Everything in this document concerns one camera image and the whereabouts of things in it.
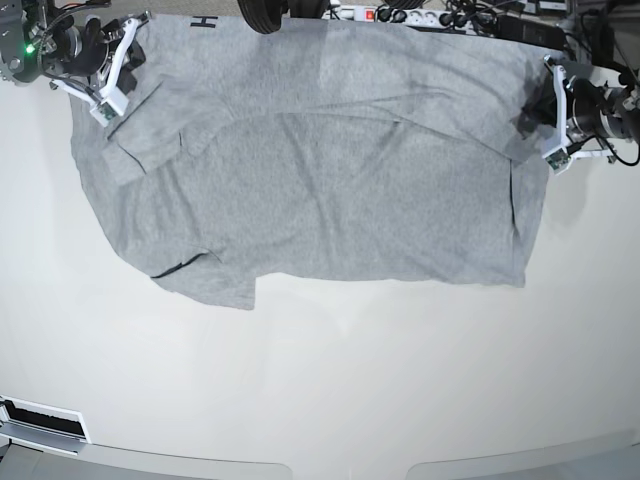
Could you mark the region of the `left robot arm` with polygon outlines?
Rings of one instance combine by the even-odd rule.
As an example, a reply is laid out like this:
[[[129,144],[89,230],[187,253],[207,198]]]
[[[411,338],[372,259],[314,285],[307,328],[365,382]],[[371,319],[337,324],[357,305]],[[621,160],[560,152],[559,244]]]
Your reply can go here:
[[[542,128],[550,150],[570,153],[588,140],[639,142],[637,1],[577,1],[559,25],[509,17],[499,33],[550,51],[518,118],[521,133]]]

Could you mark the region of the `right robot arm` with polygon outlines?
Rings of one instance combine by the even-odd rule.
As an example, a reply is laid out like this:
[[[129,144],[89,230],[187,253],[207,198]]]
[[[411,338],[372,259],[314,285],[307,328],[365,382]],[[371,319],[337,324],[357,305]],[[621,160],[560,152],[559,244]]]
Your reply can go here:
[[[1,3],[1,78],[26,86],[43,76],[54,88],[88,102],[104,103],[124,84],[119,79],[142,65],[137,31],[149,22],[148,11],[102,23],[89,16],[78,25],[75,17],[107,9],[109,1],[3,1]]]

